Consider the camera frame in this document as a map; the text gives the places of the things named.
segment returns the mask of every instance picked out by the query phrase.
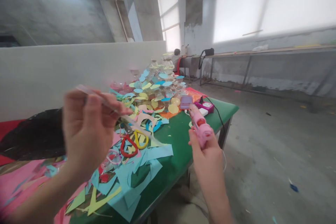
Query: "table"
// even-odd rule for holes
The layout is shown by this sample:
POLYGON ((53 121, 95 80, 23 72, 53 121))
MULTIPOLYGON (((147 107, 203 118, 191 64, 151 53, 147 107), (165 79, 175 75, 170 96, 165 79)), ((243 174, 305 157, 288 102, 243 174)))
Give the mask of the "table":
MULTIPOLYGON (((216 99, 210 99, 218 109, 224 123, 224 128, 215 110, 214 113, 206 116, 207 123, 214 129, 215 133, 220 131, 219 144, 224 146, 232 116, 238 111, 238 107, 234 104, 226 103, 216 99)), ((192 150, 188 145, 189 141, 189 122, 190 117, 181 112, 170 119, 169 124, 163 125, 156 133, 155 137, 162 143, 172 144, 174 156, 160 158, 159 162, 162 168, 157 176, 141 193, 140 202, 135 210, 131 223, 142 223, 155 209, 158 203, 169 192, 173 185, 185 174, 193 162, 192 150)), ((87 195, 85 204, 88 205, 90 195, 87 195)), ((97 213, 112 215, 113 218, 101 217, 95 214, 87 216, 86 213, 77 215, 78 211, 74 211, 70 223, 128 223, 122 218, 112 207, 105 204, 98 209, 97 213)))

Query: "white wall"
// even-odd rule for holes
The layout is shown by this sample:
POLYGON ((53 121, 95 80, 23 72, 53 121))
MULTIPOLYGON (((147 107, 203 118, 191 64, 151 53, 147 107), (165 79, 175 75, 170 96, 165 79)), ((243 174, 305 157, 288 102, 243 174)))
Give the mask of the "white wall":
POLYGON ((164 41, 0 48, 0 121, 61 107, 78 84, 107 92, 114 80, 129 83, 130 68, 165 52, 164 41))

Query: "hand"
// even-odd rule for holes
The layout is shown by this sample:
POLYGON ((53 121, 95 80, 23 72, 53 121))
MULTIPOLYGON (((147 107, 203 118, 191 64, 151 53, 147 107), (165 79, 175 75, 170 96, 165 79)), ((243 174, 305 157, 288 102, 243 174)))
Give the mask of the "hand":
POLYGON ((63 132, 65 138, 66 166, 84 182, 104 161, 112 146, 113 132, 120 115, 132 114, 114 95, 86 95, 73 90, 64 97, 63 132), (102 106, 103 97, 118 113, 102 106))

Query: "green paper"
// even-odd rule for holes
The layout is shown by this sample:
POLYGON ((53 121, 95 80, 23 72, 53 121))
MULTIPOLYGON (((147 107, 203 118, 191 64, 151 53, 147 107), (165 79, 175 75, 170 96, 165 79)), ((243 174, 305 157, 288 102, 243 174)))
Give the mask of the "green paper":
POLYGON ((83 204, 85 201, 85 189, 81 191, 77 197, 73 200, 71 206, 68 208, 68 210, 65 212, 65 214, 71 212, 75 208, 79 207, 81 204, 83 204))

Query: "window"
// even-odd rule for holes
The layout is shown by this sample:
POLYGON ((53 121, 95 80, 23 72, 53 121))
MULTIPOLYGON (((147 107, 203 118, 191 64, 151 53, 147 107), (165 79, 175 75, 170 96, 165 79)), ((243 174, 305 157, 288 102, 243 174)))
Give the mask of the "window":
POLYGON ((157 0, 161 18, 163 40, 167 43, 167 51, 173 52, 181 47, 179 0, 157 0))

